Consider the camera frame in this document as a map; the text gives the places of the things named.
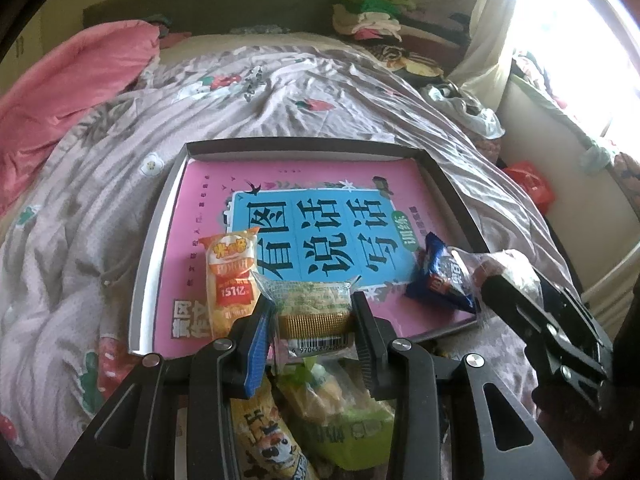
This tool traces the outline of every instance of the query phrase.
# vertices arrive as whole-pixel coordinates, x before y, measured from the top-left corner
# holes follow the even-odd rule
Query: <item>snack package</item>
[[[371,398],[358,362],[306,361],[289,365],[294,370],[276,383],[297,415],[291,427],[305,450],[347,471],[388,462],[394,410]]]
[[[276,373],[302,358],[353,346],[354,282],[281,282],[254,272],[260,291],[275,304],[273,355]]]
[[[407,286],[406,295],[475,314],[477,305],[471,279],[458,250],[448,248],[434,233],[427,234],[425,244],[424,263],[417,279]]]
[[[316,361],[305,358],[302,364],[286,365],[276,384],[297,416],[325,426],[332,416],[353,407],[356,399],[348,389],[346,372],[336,361]]]
[[[213,339],[226,337],[236,319],[254,311],[260,296],[251,274],[258,229],[200,239],[207,248],[207,305]]]
[[[266,376],[249,399],[231,399],[242,478],[318,480],[273,401]]]

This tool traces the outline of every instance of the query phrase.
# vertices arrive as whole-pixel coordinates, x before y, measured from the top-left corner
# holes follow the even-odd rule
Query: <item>pile of clothes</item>
[[[399,46],[398,17],[415,8],[414,0],[340,0],[334,5],[334,29],[419,88],[441,82],[443,71],[433,59]]]
[[[340,0],[334,5],[334,29],[356,41],[390,36],[399,42],[402,39],[396,18],[403,7],[415,9],[414,0]]]

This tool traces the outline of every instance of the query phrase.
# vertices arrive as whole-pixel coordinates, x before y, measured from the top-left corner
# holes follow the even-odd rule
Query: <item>headboard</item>
[[[84,26],[164,14],[172,32],[228,34],[235,27],[279,25],[292,32],[332,33],[337,0],[106,0],[84,10]]]

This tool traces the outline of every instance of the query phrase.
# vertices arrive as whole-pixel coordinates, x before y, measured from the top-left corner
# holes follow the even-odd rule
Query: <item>blue snack wrapper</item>
[[[465,264],[434,233],[427,234],[425,244],[424,263],[417,278],[407,286],[406,295],[475,314],[478,306]]]

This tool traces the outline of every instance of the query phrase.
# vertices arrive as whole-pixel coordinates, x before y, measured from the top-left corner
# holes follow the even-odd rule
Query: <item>metal bolt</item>
[[[465,357],[466,364],[473,368],[482,368],[484,366],[484,357],[479,354],[469,354]]]
[[[220,339],[216,339],[213,342],[213,348],[216,350],[229,350],[234,345],[234,342],[231,339],[227,339],[226,337],[221,337]]]
[[[398,338],[394,339],[394,341],[391,343],[391,346],[399,352],[406,352],[407,350],[411,350],[412,345],[411,341],[409,341],[408,339]]]
[[[160,356],[158,354],[147,354],[142,358],[142,365],[146,368],[158,366],[159,362]]]

